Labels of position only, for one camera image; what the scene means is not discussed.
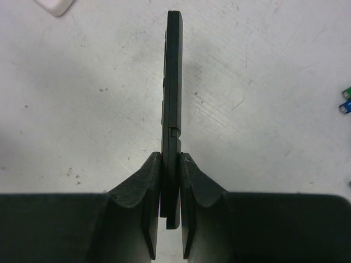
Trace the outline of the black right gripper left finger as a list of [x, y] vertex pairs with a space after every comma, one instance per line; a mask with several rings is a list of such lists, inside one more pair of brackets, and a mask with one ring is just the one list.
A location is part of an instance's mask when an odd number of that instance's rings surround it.
[[151, 262], [161, 155], [107, 193], [1, 195], [1, 262]]

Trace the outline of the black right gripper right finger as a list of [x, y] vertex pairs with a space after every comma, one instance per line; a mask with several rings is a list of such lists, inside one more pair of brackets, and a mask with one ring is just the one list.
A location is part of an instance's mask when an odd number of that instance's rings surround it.
[[350, 203], [303, 193], [230, 192], [180, 157], [188, 262], [350, 262]]

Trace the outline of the slim black remote control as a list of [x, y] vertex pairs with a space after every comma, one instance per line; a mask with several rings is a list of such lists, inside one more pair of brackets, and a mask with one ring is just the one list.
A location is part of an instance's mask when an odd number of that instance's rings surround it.
[[182, 124], [183, 18], [180, 11], [167, 13], [163, 67], [160, 217], [166, 229], [180, 224], [179, 158]]

